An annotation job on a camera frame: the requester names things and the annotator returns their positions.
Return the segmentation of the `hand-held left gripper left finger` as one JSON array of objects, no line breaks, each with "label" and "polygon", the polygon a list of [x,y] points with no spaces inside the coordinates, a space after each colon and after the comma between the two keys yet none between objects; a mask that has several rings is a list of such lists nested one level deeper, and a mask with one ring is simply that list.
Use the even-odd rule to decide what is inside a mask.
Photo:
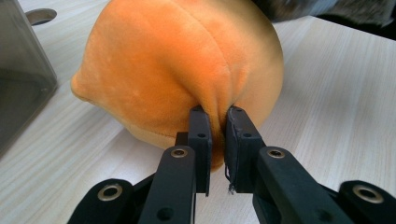
[{"label": "hand-held left gripper left finger", "polygon": [[209,117],[195,106],[188,130],[161,157],[138,224],[194,224],[196,195],[209,193],[211,157]]}]

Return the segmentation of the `grey fluffy towel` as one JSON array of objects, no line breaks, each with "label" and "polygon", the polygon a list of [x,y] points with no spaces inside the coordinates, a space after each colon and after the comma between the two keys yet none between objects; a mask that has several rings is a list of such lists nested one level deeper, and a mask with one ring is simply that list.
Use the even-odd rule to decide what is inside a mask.
[{"label": "grey fluffy towel", "polygon": [[305,16],[332,15],[357,24],[385,26],[396,0],[252,0],[275,22],[296,20]]}]

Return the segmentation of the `grey transparent storage box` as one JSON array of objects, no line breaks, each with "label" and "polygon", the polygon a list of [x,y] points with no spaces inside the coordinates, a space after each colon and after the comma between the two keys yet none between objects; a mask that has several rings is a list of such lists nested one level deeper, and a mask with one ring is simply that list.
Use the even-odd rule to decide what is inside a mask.
[{"label": "grey transparent storage box", "polygon": [[0,0],[0,155],[56,89],[55,72],[18,0]]}]

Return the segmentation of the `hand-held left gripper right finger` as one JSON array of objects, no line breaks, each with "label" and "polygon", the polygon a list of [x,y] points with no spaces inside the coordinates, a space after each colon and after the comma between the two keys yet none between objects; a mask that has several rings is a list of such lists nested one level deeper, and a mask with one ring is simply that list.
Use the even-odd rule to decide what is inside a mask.
[{"label": "hand-held left gripper right finger", "polygon": [[247,112],[237,106],[227,111],[224,161],[230,190],[253,195],[263,224],[353,224],[290,152],[264,144]]}]

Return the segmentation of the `orange plush toy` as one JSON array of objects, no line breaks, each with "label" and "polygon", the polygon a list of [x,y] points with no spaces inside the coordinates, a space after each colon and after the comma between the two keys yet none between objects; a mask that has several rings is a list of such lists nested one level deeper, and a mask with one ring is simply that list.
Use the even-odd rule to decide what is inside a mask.
[{"label": "orange plush toy", "polygon": [[211,167],[218,169],[229,107],[262,125],[283,74],[276,31],[251,0],[110,0],[71,91],[162,148],[187,131],[190,109],[201,106],[211,125]]}]

